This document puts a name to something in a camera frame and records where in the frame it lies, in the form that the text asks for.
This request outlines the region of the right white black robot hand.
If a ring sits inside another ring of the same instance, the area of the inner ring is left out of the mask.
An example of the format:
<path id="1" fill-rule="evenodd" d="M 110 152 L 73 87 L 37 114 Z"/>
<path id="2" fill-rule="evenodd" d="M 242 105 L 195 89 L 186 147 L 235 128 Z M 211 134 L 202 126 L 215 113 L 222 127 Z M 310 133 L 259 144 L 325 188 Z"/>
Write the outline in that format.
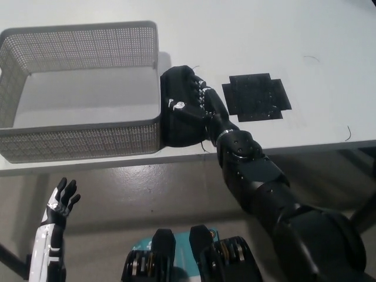
<path id="1" fill-rule="evenodd" d="M 204 126 L 206 136 L 212 143 L 238 127 L 229 121 L 229 113 L 217 92 L 197 75 L 189 79 L 193 88 L 193 101 L 168 99 L 167 108 L 172 115 L 188 125 Z"/>

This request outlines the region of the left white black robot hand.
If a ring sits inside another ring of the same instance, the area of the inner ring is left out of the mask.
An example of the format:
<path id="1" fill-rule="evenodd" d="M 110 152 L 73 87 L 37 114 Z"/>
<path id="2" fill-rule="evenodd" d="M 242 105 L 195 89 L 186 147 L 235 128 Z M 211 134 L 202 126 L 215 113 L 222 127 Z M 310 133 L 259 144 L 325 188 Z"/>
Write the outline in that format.
<path id="1" fill-rule="evenodd" d="M 73 206 L 80 200 L 75 180 L 62 178 L 54 188 L 36 230 L 29 281 L 65 281 L 64 232 Z"/>

